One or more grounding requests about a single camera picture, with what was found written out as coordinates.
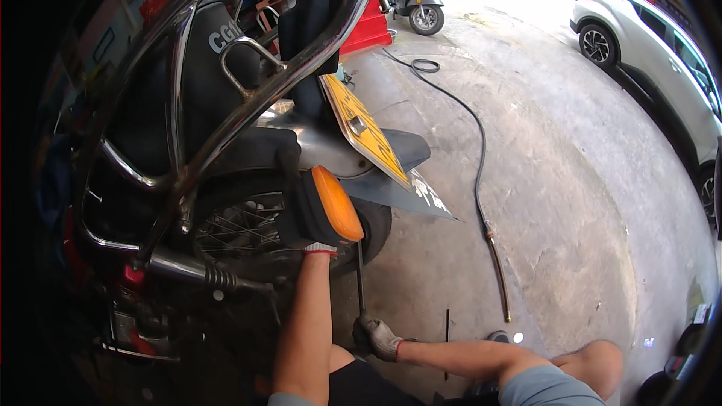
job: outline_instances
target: orange turn signal lens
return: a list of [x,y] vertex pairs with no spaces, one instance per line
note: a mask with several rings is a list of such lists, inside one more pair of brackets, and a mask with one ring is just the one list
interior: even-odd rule
[[351,203],[351,198],[344,191],[344,187],[338,182],[336,176],[320,165],[313,167],[311,173],[316,190],[319,191],[323,211],[326,212],[326,217],[336,233],[342,239],[349,241],[362,239],[363,228],[359,216]]

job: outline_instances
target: black rubber hose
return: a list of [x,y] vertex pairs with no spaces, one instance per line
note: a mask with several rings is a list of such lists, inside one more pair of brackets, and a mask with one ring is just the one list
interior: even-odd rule
[[[499,283],[501,287],[501,294],[502,294],[502,306],[504,307],[505,317],[504,320],[507,322],[511,321],[511,312],[509,307],[509,297],[506,289],[506,279],[504,278],[504,272],[502,270],[501,265],[501,259],[499,257],[499,253],[497,252],[496,245],[494,244],[494,232],[491,229],[491,225],[489,224],[489,221],[484,216],[484,209],[482,208],[482,201],[479,199],[479,189],[482,186],[482,171],[484,170],[484,159],[487,155],[487,133],[484,131],[484,124],[482,123],[482,119],[479,118],[479,115],[474,112],[474,110],[467,105],[464,101],[450,93],[449,91],[445,90],[444,88],[441,88],[437,84],[433,83],[431,80],[427,79],[426,77],[422,76],[421,73],[427,73],[427,74],[433,74],[438,73],[441,69],[441,65],[438,62],[435,62],[432,59],[425,59],[425,58],[417,58],[411,61],[411,63],[407,63],[405,61],[402,61],[401,59],[398,59],[394,57],[391,52],[389,52],[386,49],[383,49],[384,52],[395,62],[408,66],[411,68],[411,72],[414,73],[415,76],[419,77],[423,82],[426,84],[434,87],[438,91],[441,91],[445,95],[452,98],[454,101],[457,101],[461,106],[463,106],[467,112],[469,112],[476,121],[476,124],[479,126],[479,131],[482,134],[482,158],[479,161],[479,169],[476,171],[476,185],[474,187],[474,199],[476,200],[476,209],[479,211],[479,217],[482,220],[482,224],[484,226],[484,239],[489,244],[489,250],[492,252],[492,255],[494,257],[494,262],[497,266],[497,274],[499,276]],[[430,68],[425,68],[422,65],[430,65]]]

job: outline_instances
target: work glove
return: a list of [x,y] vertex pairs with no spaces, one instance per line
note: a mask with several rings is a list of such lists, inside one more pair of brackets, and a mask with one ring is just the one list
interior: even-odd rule
[[356,319],[353,330],[354,344],[361,354],[373,354],[385,362],[396,362],[403,339],[393,334],[390,327],[378,318],[363,312]]

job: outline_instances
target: license plate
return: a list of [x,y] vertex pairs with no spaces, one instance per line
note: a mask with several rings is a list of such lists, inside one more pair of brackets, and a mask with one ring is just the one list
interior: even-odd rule
[[366,107],[335,75],[326,74],[319,79],[334,110],[338,126],[351,146],[407,191],[411,191],[411,184],[399,159],[394,155],[384,133],[366,111]]

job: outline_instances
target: white car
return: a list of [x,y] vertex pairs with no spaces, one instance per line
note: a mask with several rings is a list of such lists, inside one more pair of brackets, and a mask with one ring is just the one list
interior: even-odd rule
[[687,162],[699,167],[698,193],[712,220],[722,114],[715,77],[697,45],[646,0],[578,0],[570,26],[585,57],[600,68],[625,71],[679,132]]

